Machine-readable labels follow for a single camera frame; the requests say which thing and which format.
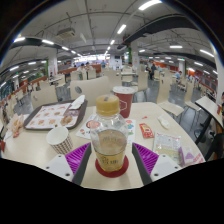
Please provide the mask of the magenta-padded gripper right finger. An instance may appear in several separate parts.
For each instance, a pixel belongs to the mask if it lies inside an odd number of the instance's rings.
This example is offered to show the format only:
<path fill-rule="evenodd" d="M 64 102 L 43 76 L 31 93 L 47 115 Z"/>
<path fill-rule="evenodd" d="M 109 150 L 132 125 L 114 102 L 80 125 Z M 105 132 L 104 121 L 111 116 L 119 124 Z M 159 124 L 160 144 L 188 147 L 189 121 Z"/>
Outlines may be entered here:
<path fill-rule="evenodd" d="M 132 144 L 132 154 L 144 185 L 181 170 L 181 167 L 168 155 L 158 155 L 137 143 Z"/>

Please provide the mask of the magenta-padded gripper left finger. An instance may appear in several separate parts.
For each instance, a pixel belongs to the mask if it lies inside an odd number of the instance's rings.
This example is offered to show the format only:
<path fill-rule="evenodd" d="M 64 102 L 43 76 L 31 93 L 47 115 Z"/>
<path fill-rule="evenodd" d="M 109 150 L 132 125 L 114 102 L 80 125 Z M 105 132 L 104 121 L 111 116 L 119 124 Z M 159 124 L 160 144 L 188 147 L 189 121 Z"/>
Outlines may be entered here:
<path fill-rule="evenodd" d="M 45 170 L 76 185 L 80 185 L 91 153 L 91 144 L 87 143 L 66 155 L 56 155 L 46 165 Z"/>

